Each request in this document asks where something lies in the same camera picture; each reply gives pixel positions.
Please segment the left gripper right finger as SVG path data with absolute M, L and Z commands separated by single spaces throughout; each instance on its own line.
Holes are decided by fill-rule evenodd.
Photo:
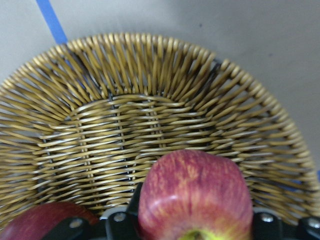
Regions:
M 270 212 L 258 211 L 253 215 L 252 238 L 254 240 L 319 240 L 320 218 L 303 217 L 297 225 L 284 222 Z

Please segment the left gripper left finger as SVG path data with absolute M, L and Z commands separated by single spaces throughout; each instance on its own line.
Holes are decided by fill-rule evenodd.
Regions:
M 58 223 L 44 240 L 140 240 L 138 233 L 138 208 L 143 184 L 138 183 L 127 207 L 106 210 L 93 225 L 75 216 Z

